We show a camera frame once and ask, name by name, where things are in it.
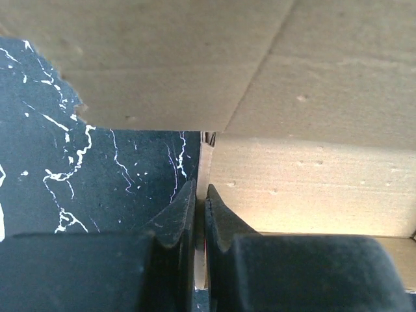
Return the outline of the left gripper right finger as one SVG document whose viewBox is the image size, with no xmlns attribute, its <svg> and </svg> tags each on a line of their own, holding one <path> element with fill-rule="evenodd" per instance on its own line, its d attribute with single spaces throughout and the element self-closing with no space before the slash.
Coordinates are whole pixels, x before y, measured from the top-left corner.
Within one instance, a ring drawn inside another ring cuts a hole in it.
<svg viewBox="0 0 416 312">
<path fill-rule="evenodd" d="M 205 241 L 213 311 L 411 311 L 382 245 L 356 235 L 262 235 L 210 185 Z"/>
</svg>

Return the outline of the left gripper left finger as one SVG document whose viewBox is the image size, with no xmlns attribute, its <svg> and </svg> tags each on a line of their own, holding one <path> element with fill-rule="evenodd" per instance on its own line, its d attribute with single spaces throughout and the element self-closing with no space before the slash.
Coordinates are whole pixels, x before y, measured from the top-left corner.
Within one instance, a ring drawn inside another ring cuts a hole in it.
<svg viewBox="0 0 416 312">
<path fill-rule="evenodd" d="M 2 311 L 190 311 L 196 184 L 136 232 L 15 235 L 1 243 Z"/>
</svg>

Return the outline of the cardboard box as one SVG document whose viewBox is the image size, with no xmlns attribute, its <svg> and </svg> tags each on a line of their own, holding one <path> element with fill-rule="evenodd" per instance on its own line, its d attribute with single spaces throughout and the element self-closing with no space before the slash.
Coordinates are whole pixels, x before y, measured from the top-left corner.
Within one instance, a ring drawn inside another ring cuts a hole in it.
<svg viewBox="0 0 416 312">
<path fill-rule="evenodd" d="M 105 128 L 202 133 L 263 233 L 376 237 L 415 289 L 414 1 L 2 1 Z"/>
</svg>

